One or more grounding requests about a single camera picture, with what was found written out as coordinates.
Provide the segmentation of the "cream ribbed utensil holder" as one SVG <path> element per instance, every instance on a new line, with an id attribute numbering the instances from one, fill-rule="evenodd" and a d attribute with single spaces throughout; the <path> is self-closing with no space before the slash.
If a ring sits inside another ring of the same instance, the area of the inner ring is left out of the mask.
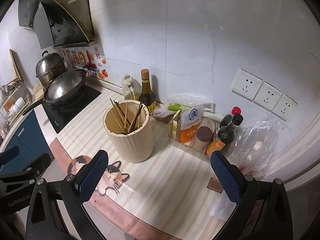
<path id="1" fill-rule="evenodd" d="M 120 157 L 129 163 L 141 163 L 153 152 L 153 134 L 148 108 L 136 100 L 116 102 L 103 118 L 103 125 Z"/>

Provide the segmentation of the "black cap sauce bottle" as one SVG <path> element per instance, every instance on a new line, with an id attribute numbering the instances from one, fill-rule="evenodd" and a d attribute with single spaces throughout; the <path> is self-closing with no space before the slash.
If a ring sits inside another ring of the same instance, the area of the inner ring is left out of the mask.
<path id="1" fill-rule="evenodd" d="M 241 125 L 242 121 L 243 116 L 241 114 L 235 114 L 227 126 L 222 126 L 216 137 L 208 146 L 206 155 L 210 157 L 213 152 L 221 151 L 226 145 L 233 142 L 236 136 L 235 131 Z"/>

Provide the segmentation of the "brown spice jar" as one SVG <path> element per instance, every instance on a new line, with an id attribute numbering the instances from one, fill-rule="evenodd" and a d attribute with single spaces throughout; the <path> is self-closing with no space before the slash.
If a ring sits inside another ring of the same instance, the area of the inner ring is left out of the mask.
<path id="1" fill-rule="evenodd" d="M 210 118 L 203 118 L 194 135 L 189 147 L 193 150 L 204 153 L 213 137 L 215 124 Z"/>

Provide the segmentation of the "dark soy sauce bottle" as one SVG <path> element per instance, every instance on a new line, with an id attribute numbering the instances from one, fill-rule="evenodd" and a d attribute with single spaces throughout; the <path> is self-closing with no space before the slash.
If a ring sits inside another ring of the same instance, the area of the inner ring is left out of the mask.
<path id="1" fill-rule="evenodd" d="M 142 93 L 140 94 L 138 100 L 148 108 L 149 114 L 152 114 L 156 108 L 156 96 L 151 90 L 150 73 L 148 69 L 141 70 L 141 78 Z"/>

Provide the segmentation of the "clear plastic bag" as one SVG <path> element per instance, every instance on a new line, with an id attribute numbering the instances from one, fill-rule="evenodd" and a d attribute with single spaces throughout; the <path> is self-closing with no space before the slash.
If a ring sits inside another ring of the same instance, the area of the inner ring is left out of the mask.
<path id="1" fill-rule="evenodd" d="M 223 151 L 223 155 L 242 174 L 250 174 L 261 180 L 274 158 L 278 130 L 279 123 L 276 121 L 259 121 L 249 128 L 239 128 L 235 140 Z"/>

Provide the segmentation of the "dark brown chopstick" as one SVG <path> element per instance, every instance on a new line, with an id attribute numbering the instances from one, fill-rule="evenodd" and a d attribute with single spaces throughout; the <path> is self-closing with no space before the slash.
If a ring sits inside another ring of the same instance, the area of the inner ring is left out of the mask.
<path id="1" fill-rule="evenodd" d="M 137 113 L 135 114 L 132 122 L 131 122 L 131 125 L 129 126 L 129 130 L 128 130 L 128 133 L 131 133 L 133 132 L 135 126 L 136 126 L 136 120 L 137 120 L 137 116 L 138 116 L 138 110 L 137 110 Z"/>

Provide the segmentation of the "range hood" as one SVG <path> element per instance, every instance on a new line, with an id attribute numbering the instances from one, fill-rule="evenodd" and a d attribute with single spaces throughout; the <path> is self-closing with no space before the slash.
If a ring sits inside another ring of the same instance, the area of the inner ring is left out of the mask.
<path id="1" fill-rule="evenodd" d="M 89 0 L 19 0 L 19 26 L 35 31 L 42 49 L 95 41 Z"/>

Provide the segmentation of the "copper green life plaque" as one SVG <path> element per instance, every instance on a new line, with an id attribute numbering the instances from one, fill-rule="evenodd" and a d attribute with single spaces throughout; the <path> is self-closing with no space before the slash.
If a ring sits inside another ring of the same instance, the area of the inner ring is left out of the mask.
<path id="1" fill-rule="evenodd" d="M 223 186 L 218 179 L 211 177 L 207 184 L 207 189 L 215 191 L 217 193 L 222 193 Z"/>

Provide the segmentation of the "red cap sauce bottle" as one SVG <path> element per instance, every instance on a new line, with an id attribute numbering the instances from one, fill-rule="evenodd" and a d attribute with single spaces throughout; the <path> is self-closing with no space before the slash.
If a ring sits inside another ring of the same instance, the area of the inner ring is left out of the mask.
<path id="1" fill-rule="evenodd" d="M 240 114 L 241 113 L 241 109 L 239 107 L 233 107 L 231 114 L 235 115 L 235 114 Z"/>

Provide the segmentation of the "steel wok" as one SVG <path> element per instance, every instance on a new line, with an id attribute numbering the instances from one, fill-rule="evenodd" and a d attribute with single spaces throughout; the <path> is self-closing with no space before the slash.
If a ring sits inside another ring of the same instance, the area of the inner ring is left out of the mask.
<path id="1" fill-rule="evenodd" d="M 50 105 L 64 105 L 76 98 L 80 90 L 85 86 L 87 68 L 88 66 L 85 66 L 82 69 L 68 71 L 59 75 L 45 91 L 43 98 L 26 108 L 22 115 L 26 115 L 44 102 Z"/>

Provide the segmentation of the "colourful wall sticker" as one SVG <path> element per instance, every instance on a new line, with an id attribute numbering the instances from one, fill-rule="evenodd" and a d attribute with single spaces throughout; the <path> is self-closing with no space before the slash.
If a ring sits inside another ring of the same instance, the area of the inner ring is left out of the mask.
<path id="1" fill-rule="evenodd" d="M 85 69 L 88 76 L 106 80 L 107 59 L 99 53 L 98 47 L 75 47 L 61 49 L 67 70 Z"/>

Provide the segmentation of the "cooking oil jug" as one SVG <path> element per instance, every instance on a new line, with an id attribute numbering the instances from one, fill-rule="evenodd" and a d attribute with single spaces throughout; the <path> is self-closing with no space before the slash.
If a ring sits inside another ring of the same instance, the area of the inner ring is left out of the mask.
<path id="1" fill-rule="evenodd" d="M 121 87 L 125 100 L 138 100 L 142 92 L 141 85 L 129 74 L 125 74 L 121 80 Z"/>

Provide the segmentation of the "orange white salt bag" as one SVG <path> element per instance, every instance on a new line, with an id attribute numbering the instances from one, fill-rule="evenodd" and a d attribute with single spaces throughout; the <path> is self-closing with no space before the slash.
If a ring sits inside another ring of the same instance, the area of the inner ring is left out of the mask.
<path id="1" fill-rule="evenodd" d="M 182 144 L 192 141 L 203 114 L 203 106 L 197 105 L 190 109 L 185 109 L 181 113 L 180 132 L 178 141 Z"/>

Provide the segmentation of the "white wall socket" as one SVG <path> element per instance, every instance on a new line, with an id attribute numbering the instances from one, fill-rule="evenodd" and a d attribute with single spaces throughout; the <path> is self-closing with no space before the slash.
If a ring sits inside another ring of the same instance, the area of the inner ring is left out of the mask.
<path id="1" fill-rule="evenodd" d="M 289 119 L 298 105 L 276 87 L 243 69 L 238 70 L 235 76 L 232 92 L 263 107 L 284 121 Z"/>

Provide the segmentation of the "green vegetable in bag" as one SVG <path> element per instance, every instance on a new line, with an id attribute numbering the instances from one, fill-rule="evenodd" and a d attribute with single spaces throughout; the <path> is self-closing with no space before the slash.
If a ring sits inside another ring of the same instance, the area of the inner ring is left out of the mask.
<path id="1" fill-rule="evenodd" d="M 183 111 L 185 109 L 190 109 L 189 106 L 182 105 L 179 103 L 169 103 L 167 106 L 167 110 L 177 112 L 179 110 Z"/>

